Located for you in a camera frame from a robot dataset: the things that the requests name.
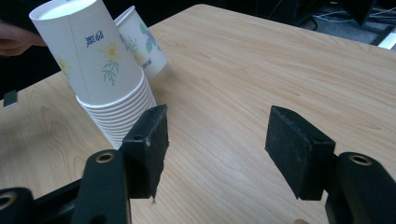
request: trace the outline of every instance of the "wooden table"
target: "wooden table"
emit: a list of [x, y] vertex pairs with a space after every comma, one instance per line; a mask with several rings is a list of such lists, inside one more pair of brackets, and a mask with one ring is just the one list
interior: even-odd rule
[[[169, 106], [170, 147], [157, 204], [132, 200], [135, 223], [326, 223], [327, 195], [297, 201], [264, 150], [271, 105], [396, 178], [395, 51], [204, 5], [150, 29], [169, 56], [150, 85]], [[39, 197], [111, 148], [61, 73], [19, 99], [0, 111], [0, 189]]]

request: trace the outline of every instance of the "human hand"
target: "human hand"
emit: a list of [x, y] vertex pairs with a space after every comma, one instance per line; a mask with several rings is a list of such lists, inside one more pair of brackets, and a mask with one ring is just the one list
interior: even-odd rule
[[0, 55], [16, 56], [32, 45], [46, 46], [41, 36], [5, 21], [0, 21]]

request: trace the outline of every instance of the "white paper cup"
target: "white paper cup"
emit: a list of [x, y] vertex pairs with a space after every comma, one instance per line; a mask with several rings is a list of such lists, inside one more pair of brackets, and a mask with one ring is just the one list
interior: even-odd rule
[[146, 76], [155, 77], [165, 67], [167, 58], [135, 8], [129, 7], [114, 22], [137, 64], [145, 70]]
[[102, 107], [85, 105], [77, 97], [82, 108], [90, 115], [92, 121], [115, 149], [120, 148], [122, 139], [131, 130], [143, 112], [156, 105], [144, 73], [141, 73], [141, 76], [142, 81], [135, 91], [112, 105], [104, 105]]
[[138, 86], [141, 70], [102, 0], [52, 0], [29, 17], [81, 102], [108, 105]]
[[119, 113], [122, 109], [126, 109], [128, 105], [132, 105], [133, 102], [136, 99], [139, 99], [141, 94], [144, 94], [147, 92], [147, 86], [149, 85], [143, 70], [141, 69], [140, 73], [140, 81], [138, 86], [132, 90], [129, 94], [126, 96], [122, 97], [116, 102], [113, 102], [108, 105], [90, 105], [90, 104], [85, 104], [82, 102], [79, 97], [77, 96], [78, 102], [81, 104], [82, 107], [84, 107], [87, 111], [92, 112], [93, 114], [110, 114], [112, 112]]

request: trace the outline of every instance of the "cup rim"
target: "cup rim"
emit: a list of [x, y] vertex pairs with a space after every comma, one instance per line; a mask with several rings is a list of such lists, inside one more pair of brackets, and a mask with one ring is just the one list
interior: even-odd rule
[[117, 117], [115, 119], [105, 120], [101, 120], [95, 117], [92, 117], [92, 119], [95, 121], [96, 125], [101, 126], [104, 129], [115, 130], [118, 129], [118, 127], [127, 126], [127, 123], [130, 123], [134, 119], [137, 120], [143, 114], [143, 112], [152, 105], [151, 101], [152, 99], [148, 99], [146, 102], [143, 102], [143, 104], [134, 106], [134, 112], [131, 112], [129, 116], [126, 115], [123, 117]]
[[95, 116], [94, 114], [90, 114], [91, 117], [95, 120], [97, 120], [98, 122], [100, 122], [103, 125], [108, 125], [111, 123], [114, 123], [115, 120], [118, 119], [122, 119], [125, 117], [129, 117], [129, 116], [135, 116], [136, 114], [138, 114], [139, 112], [139, 108], [141, 108], [142, 106], [146, 105], [147, 102], [146, 101], [150, 101], [151, 102], [151, 97], [149, 97], [149, 95], [142, 97], [141, 99], [139, 99], [140, 101], [138, 102], [138, 104], [136, 105], [132, 105], [129, 106], [128, 109], [120, 112], [119, 114], [116, 115], [103, 115], [103, 116]]
[[87, 111], [87, 113], [94, 115], [95, 117], [108, 117], [108, 116], [114, 116], [118, 115], [119, 113], [123, 113], [126, 110], [129, 110], [131, 107], [134, 107], [134, 103], [141, 101], [145, 95], [149, 94], [149, 88], [147, 84], [144, 84], [144, 86], [137, 92], [136, 94], [130, 96], [128, 99], [125, 99], [125, 101], [119, 103], [118, 105], [115, 105], [114, 107], [107, 108], [107, 109], [91, 109], [82, 107]]
[[[149, 104], [149, 105], [145, 105], [145, 110], [144, 111], [146, 111], [146, 110], [148, 110], [148, 109], [150, 109], [150, 108], [152, 108], [152, 107], [154, 107], [154, 106], [156, 106], [156, 104], [153, 104], [152, 102], [151, 102], [151, 104]], [[124, 125], [121, 127], [121, 130], [114, 130], [113, 128], [114, 127], [110, 127], [110, 129], [108, 129], [108, 130], [106, 130], [106, 132], [108, 133], [108, 134], [113, 134], [113, 135], [120, 135], [120, 134], [124, 134], [125, 133], [125, 135], [132, 129], [132, 127], [136, 124], [136, 122], [139, 120], [139, 118], [142, 116], [142, 114], [143, 113], [141, 113], [140, 115], [135, 115], [135, 116], [137, 116], [136, 118], [135, 118], [135, 120], [134, 120], [134, 122], [133, 122], [133, 124], [132, 124], [132, 126], [131, 127], [129, 127], [129, 125], [127, 125], [127, 124], [125, 124], [126, 122], [124, 122]]]
[[60, 6], [67, 5], [67, 4], [71, 4], [71, 3], [74, 3], [74, 2], [75, 2], [75, 1], [64, 1], [64, 0], [58, 0], [58, 1], [52, 0], [52, 1], [48, 1], [48, 2], [46, 2], [46, 3], [44, 3], [44, 4], [40, 5], [40, 6], [36, 7], [35, 9], [33, 9], [33, 10], [29, 13], [29, 18], [30, 18], [32, 21], [50, 21], [50, 20], [57, 20], [57, 19], [60, 19], [60, 18], [63, 18], [63, 17], [67, 17], [67, 16], [70, 16], [70, 15], [72, 15], [72, 14], [75, 14], [75, 13], [78, 13], [78, 12], [80, 12], [80, 11], [85, 10], [87, 7], [89, 7], [89, 6], [93, 5], [93, 4], [95, 4], [95, 3], [97, 2], [97, 0], [91, 0], [91, 2], [90, 2], [87, 6], [85, 6], [84, 8], [81, 8], [80, 10], [77, 10], [77, 11], [74, 11], [74, 12], [71, 12], [71, 13], [66, 13], [66, 14], [64, 14], [64, 15], [62, 15], [62, 16], [59, 16], [59, 17], [47, 18], [47, 19], [40, 19], [40, 17], [41, 17], [45, 12], [49, 11], [49, 9], [54, 9], [54, 8], [56, 8], [56, 7], [60, 7]]
[[116, 26], [121, 26], [123, 22], [132, 14], [135, 12], [135, 7], [131, 6], [128, 7], [125, 11], [123, 11], [115, 20], [114, 22], [116, 23]]
[[[154, 107], [154, 106], [156, 106], [157, 104], [151, 104], [150, 106], [149, 106], [149, 108], [152, 108], [152, 107]], [[125, 136], [126, 136], [126, 134], [131, 130], [131, 128], [128, 128], [128, 129], [124, 129], [123, 131], [122, 131], [122, 133], [114, 133], [114, 132], [107, 132], [107, 131], [102, 131], [102, 129], [101, 129], [101, 131], [102, 131], [102, 133], [105, 135], [105, 137], [107, 138], [107, 140], [108, 141], [112, 141], [112, 142], [121, 142], [122, 143], [122, 140], [125, 138]]]

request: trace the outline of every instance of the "black cable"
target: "black cable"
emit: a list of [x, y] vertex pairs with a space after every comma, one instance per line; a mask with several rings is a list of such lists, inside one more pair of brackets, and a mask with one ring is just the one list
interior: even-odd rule
[[315, 24], [315, 28], [312, 31], [316, 31], [318, 29], [318, 23], [315, 21], [313, 16], [311, 16], [311, 21]]
[[[343, 20], [352, 20], [353, 18], [349, 15], [341, 14], [341, 13], [334, 13], [331, 15], [327, 15], [327, 18], [337, 18], [337, 19], [343, 19]], [[383, 24], [389, 24], [389, 25], [395, 25], [396, 24], [396, 17], [389, 17], [389, 18], [376, 18], [376, 17], [369, 17], [367, 18], [367, 21], [369, 22], [375, 22], [375, 23], [383, 23]]]

